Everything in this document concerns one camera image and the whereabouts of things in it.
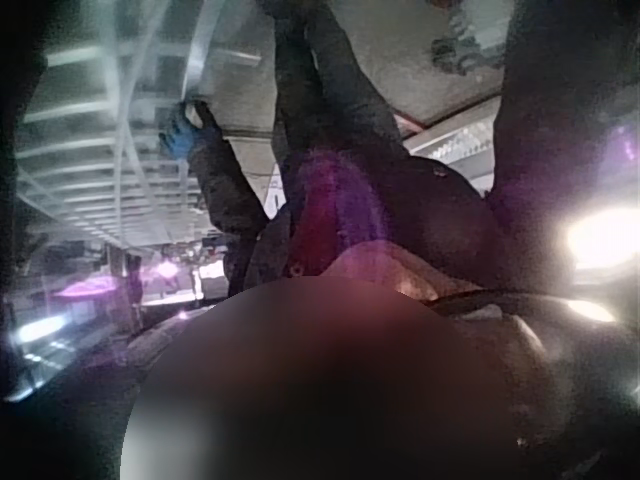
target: dark pants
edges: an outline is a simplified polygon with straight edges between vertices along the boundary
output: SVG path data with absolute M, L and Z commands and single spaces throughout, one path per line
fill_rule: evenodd
M 272 147 L 288 200 L 299 167 L 296 153 L 375 138 L 406 155 L 391 108 L 360 69 L 329 7 L 320 6 L 306 25 L 276 21 L 275 36 Z

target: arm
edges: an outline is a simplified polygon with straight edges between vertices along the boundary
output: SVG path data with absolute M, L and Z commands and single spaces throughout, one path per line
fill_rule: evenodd
M 194 148 L 189 166 L 198 179 L 211 224 L 230 236 L 257 239 L 269 219 L 229 142 L 220 135 L 214 143 Z
M 195 109 L 202 128 L 191 124 L 181 104 L 162 142 L 176 159 L 188 159 L 205 199 L 211 224 L 229 239 L 224 260 L 229 296 L 242 291 L 256 241 L 269 219 L 244 176 L 231 144 L 203 102 Z
M 516 3 L 489 203 L 527 259 L 523 276 L 548 289 L 561 280 L 549 274 L 552 265 L 571 268 L 562 228 L 597 180 L 607 133 L 600 113 L 615 90 L 631 28 L 610 1 Z
M 222 137 L 215 144 L 194 149 L 189 166 L 198 179 L 211 224 L 228 239 L 224 272 L 232 297 L 243 290 L 258 235 L 269 219 L 231 145 Z

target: purple light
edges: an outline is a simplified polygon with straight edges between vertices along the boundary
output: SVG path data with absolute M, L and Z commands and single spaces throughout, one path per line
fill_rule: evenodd
M 162 262 L 158 265 L 158 273 L 164 278 L 173 278 L 178 274 L 178 267 L 171 262 Z
M 56 296 L 65 298 L 91 297 L 113 292 L 117 288 L 118 284 L 115 278 L 111 275 L 103 275 L 100 277 L 90 277 L 82 282 L 69 285 L 61 292 L 56 293 Z

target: blue glove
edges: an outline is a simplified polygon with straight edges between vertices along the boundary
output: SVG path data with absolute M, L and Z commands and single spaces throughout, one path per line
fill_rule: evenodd
M 160 141 L 175 160 L 186 160 L 194 148 L 207 144 L 215 145 L 223 140 L 222 130 L 207 104 L 196 101 L 193 102 L 193 106 L 202 121 L 202 128 L 189 121 L 185 114 L 187 104 L 181 102 L 171 114 L 168 128 L 160 134 Z

